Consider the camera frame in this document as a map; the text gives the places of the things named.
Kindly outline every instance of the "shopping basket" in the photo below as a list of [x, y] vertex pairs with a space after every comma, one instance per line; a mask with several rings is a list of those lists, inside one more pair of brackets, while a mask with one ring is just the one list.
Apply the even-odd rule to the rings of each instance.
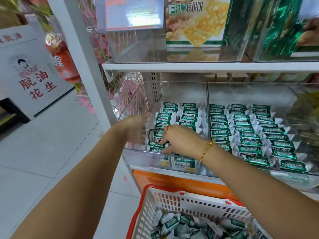
[[239, 202], [187, 193], [173, 188], [147, 185], [133, 215], [126, 239], [151, 238], [152, 221], [158, 209], [163, 212], [181, 212], [210, 220], [222, 217], [247, 222], [250, 212]]

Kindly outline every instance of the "walnut cake packaging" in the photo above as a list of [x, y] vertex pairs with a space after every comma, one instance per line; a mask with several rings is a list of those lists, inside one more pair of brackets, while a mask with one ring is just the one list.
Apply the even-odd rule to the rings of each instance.
[[220, 47], [232, 0], [168, 0], [165, 7], [168, 47]]

